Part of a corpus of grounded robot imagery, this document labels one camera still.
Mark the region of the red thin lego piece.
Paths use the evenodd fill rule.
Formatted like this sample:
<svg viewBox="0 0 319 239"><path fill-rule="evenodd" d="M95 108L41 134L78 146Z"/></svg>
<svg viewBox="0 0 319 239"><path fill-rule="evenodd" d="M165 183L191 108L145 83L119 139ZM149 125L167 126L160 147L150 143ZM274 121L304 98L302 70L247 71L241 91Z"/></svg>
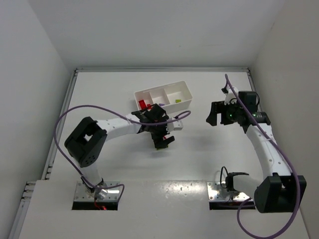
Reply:
<svg viewBox="0 0 319 239"><path fill-rule="evenodd" d="M139 100L138 101L138 106L140 107L141 110L149 110L152 108L153 102L150 100Z"/></svg>

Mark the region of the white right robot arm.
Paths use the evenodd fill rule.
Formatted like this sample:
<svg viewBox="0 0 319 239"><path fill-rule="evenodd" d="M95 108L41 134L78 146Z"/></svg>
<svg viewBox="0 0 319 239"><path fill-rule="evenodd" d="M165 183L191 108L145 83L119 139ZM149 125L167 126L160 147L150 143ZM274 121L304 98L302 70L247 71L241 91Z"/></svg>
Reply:
<svg viewBox="0 0 319 239"><path fill-rule="evenodd" d="M304 176L295 179L293 172L275 148L271 139L271 121L265 112L258 110L257 93L239 91L238 102L232 93L223 101L212 102L206 122L217 125L217 116L221 115L221 124L238 123L251 141L263 172L263 180L257 181L246 172L228 172L223 183L228 192L243 192L250 197L260 213L293 212L301 199L307 182Z"/></svg>

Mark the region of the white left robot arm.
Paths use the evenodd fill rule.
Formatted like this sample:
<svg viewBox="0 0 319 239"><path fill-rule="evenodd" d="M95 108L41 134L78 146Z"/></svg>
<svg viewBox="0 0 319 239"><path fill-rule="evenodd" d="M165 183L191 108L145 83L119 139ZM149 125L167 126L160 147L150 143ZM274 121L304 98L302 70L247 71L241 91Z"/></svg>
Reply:
<svg viewBox="0 0 319 239"><path fill-rule="evenodd" d="M149 132L155 148L163 149L174 141L173 136L167 135L181 128L181 122L173 122L173 118L155 104L149 110L132 112L125 119L94 120L85 117L68 136L64 146L79 165L86 187L93 192L96 186L103 184L95 161L106 141L127 134Z"/></svg>

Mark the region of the white three-compartment container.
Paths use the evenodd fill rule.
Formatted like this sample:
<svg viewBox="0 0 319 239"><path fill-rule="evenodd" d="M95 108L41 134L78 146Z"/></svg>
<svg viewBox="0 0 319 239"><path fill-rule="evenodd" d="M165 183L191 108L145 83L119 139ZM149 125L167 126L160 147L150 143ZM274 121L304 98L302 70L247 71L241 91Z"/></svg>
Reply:
<svg viewBox="0 0 319 239"><path fill-rule="evenodd" d="M174 113L188 109L193 99L185 81L179 81L137 91L134 92L134 97L139 110L139 100L150 100L153 102L153 104L165 104L161 107L167 113ZM180 99L181 102L175 103L176 99Z"/></svg>

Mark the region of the aluminium frame rail right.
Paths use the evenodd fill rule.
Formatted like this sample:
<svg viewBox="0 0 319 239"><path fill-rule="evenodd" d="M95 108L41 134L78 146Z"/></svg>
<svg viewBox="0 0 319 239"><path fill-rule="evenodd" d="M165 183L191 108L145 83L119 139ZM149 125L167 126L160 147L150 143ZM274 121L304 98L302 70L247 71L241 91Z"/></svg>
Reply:
<svg viewBox="0 0 319 239"><path fill-rule="evenodd" d="M259 159L263 178L278 174L290 175L291 171L282 154L277 150L277 142L274 139L270 120L265 112L253 112L258 126L250 125L246 135L251 141Z"/></svg>

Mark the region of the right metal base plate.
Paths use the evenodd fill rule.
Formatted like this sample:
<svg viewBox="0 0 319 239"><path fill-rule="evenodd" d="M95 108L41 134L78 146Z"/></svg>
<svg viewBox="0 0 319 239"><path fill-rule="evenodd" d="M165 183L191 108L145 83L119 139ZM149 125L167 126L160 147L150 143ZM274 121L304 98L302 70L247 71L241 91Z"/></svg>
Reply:
<svg viewBox="0 0 319 239"><path fill-rule="evenodd" d="M228 192L223 185L221 186L219 181L207 182L209 202L243 202L249 198L242 192Z"/></svg>

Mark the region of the metal base plate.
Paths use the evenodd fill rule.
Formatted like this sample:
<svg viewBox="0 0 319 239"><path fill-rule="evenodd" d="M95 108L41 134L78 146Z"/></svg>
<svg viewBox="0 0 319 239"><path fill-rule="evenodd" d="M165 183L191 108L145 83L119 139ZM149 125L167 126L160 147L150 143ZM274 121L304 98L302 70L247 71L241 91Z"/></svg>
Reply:
<svg viewBox="0 0 319 239"><path fill-rule="evenodd" d="M209 202L243 202L249 198L242 192L228 192L223 185L221 186L219 181L207 182Z"/></svg>
<svg viewBox="0 0 319 239"><path fill-rule="evenodd" d="M110 181L104 182L103 187L112 187L111 189L94 189L91 192L84 182L77 182L75 193L74 193L74 202L89 202L93 203L94 199L97 202L116 202L119 199L121 193L121 187L119 186L120 182Z"/></svg>

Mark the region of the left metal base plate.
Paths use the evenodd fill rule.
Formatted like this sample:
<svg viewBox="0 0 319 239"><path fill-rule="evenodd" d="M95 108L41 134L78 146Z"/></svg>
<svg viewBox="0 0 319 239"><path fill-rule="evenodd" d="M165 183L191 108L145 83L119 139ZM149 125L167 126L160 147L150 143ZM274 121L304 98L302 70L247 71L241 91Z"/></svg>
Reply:
<svg viewBox="0 0 319 239"><path fill-rule="evenodd" d="M97 202L116 202L119 199L121 193L121 187L119 186L120 182L110 181L104 182L103 187L112 187L111 189L94 189L91 192L84 182L77 182L75 193L74 193L74 202L89 202L93 203L94 199Z"/></svg>

